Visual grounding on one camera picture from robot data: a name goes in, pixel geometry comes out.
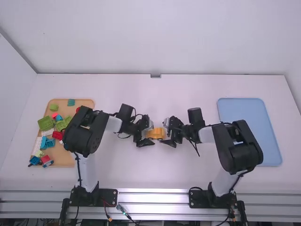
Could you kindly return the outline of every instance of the cork board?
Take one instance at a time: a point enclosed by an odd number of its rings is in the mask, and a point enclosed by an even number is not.
[[[67,106],[68,99],[52,99],[48,102],[44,116],[49,115],[52,118],[52,112],[49,107],[51,104],[58,105],[58,110],[56,111],[59,115],[64,119],[68,115],[73,117],[76,113],[76,108],[80,106],[87,106],[90,108],[94,108],[94,101],[91,99],[75,99],[74,106]],[[41,130],[39,130],[37,137],[41,137]],[[74,167],[74,159],[70,152],[66,151],[62,144],[59,143],[59,140],[55,141],[55,146],[51,148],[47,148],[43,150],[43,153],[49,155],[50,159],[54,161],[54,163],[50,167],[58,166],[58,167]]]

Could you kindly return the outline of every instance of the blue tray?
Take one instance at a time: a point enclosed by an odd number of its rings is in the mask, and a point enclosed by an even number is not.
[[[244,119],[263,152],[260,166],[279,166],[282,157],[264,102],[258,98],[221,98],[217,101],[220,120]]]

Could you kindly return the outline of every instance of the table surface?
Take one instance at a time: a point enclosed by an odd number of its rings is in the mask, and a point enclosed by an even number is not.
[[[299,136],[301,117],[285,77],[276,75],[41,74],[37,77],[0,172],[0,190],[70,191],[75,168],[28,168],[37,119],[53,98],[90,98],[95,108],[117,112],[122,103],[147,113],[155,127],[175,115],[188,123],[187,109],[201,107],[206,124],[219,122],[221,97],[258,97],[266,105],[282,154],[279,167],[257,167],[237,186],[242,194],[301,194]],[[136,148],[132,139],[105,133],[96,152],[100,187],[206,188],[220,163],[212,144],[200,144],[201,157],[188,141],[176,149],[156,143]]]

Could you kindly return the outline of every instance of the yellow object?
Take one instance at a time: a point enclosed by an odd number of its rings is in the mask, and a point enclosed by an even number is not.
[[[165,138],[165,130],[162,127],[154,128],[152,130],[148,130],[147,133],[146,133],[146,138],[164,139]]]

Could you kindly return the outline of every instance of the green lego brick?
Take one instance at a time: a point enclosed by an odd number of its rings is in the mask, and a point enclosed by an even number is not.
[[[75,105],[75,100],[74,99],[68,99],[68,104],[67,106],[74,106]]]
[[[52,111],[52,112],[56,112],[58,110],[58,105],[50,105],[49,109]]]
[[[56,128],[58,131],[62,131],[67,127],[65,120],[57,121],[56,122]]]
[[[71,121],[72,117],[71,116],[67,116],[64,120],[65,120],[65,123],[66,123],[66,126],[68,126],[69,122]]]
[[[51,121],[51,118],[49,116],[46,116],[46,117],[38,120],[38,125],[39,125],[40,130],[42,130],[42,131],[50,130],[54,126]]]

